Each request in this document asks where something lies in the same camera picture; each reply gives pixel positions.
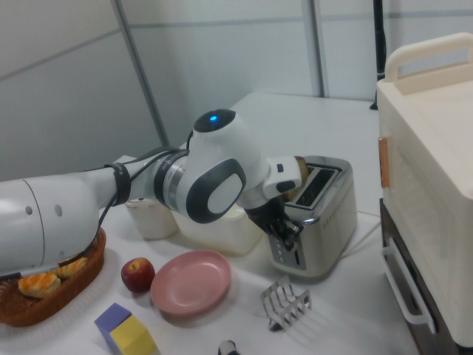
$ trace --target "bread roll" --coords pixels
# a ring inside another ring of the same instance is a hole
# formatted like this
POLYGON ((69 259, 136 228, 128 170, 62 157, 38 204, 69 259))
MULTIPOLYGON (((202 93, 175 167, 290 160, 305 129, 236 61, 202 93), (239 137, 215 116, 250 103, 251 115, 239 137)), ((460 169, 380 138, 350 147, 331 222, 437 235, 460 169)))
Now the bread roll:
POLYGON ((18 289, 26 296, 45 298, 61 287, 61 281, 51 273, 42 273, 22 277, 18 281, 18 289))
POLYGON ((57 268, 51 272, 60 279, 69 279, 75 273, 77 273, 77 271, 81 270, 81 268, 83 268, 88 261, 89 260, 86 257, 82 257, 81 259, 76 260, 74 263, 67 264, 62 268, 57 268))
POLYGON ((295 157, 295 158, 299 165, 299 170, 301 171, 302 183, 301 183, 301 186, 296 187, 295 189, 286 191, 283 194, 285 202, 290 202, 297 196, 297 194, 304 188, 304 185, 307 182, 307 178, 309 177, 309 169, 307 167, 307 164, 305 163, 304 158, 303 157, 295 157))

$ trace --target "yellow block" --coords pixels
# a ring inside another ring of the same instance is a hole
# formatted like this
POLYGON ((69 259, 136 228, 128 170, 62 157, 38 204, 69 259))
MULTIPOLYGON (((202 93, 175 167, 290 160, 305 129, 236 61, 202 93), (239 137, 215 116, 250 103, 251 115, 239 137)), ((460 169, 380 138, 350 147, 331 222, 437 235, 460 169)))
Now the yellow block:
POLYGON ((148 329, 131 315, 110 336, 123 355, 149 355, 157 349, 148 329))

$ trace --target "apple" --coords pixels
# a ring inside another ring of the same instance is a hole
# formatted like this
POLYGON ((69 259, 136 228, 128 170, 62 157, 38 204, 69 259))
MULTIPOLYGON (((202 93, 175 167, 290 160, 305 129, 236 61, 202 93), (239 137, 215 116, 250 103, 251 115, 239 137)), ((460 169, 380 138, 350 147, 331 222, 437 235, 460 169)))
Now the apple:
POLYGON ((121 269, 121 279, 131 292, 145 292, 151 288, 154 267, 145 257, 127 262, 121 269))

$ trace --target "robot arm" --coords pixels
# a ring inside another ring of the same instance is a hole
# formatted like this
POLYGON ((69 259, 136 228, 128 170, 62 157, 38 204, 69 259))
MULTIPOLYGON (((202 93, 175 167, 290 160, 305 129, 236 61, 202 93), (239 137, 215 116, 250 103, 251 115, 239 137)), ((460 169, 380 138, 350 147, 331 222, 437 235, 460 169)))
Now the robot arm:
MULTIPOLYGON (((128 199, 157 199, 198 223, 217 220, 236 202, 288 249, 300 232, 281 197, 301 184, 296 159, 264 158, 233 111, 201 116, 190 150, 125 164, 130 176, 144 166, 128 199)), ((51 269, 83 251, 96 234, 99 209, 116 191, 112 168, 0 183, 0 275, 51 269)))

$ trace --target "purple block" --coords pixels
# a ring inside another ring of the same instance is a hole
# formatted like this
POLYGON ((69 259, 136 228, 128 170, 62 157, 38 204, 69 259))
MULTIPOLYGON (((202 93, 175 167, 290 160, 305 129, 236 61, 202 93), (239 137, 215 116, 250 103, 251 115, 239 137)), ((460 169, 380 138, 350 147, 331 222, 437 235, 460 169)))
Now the purple block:
POLYGON ((103 338, 105 338, 107 344, 109 344, 112 348, 116 348, 117 346, 110 336, 110 332, 123 323, 123 321, 125 321, 131 315, 132 313, 128 309, 123 308, 117 303, 114 303, 95 320, 95 325, 97 326, 98 330, 101 331, 103 338))

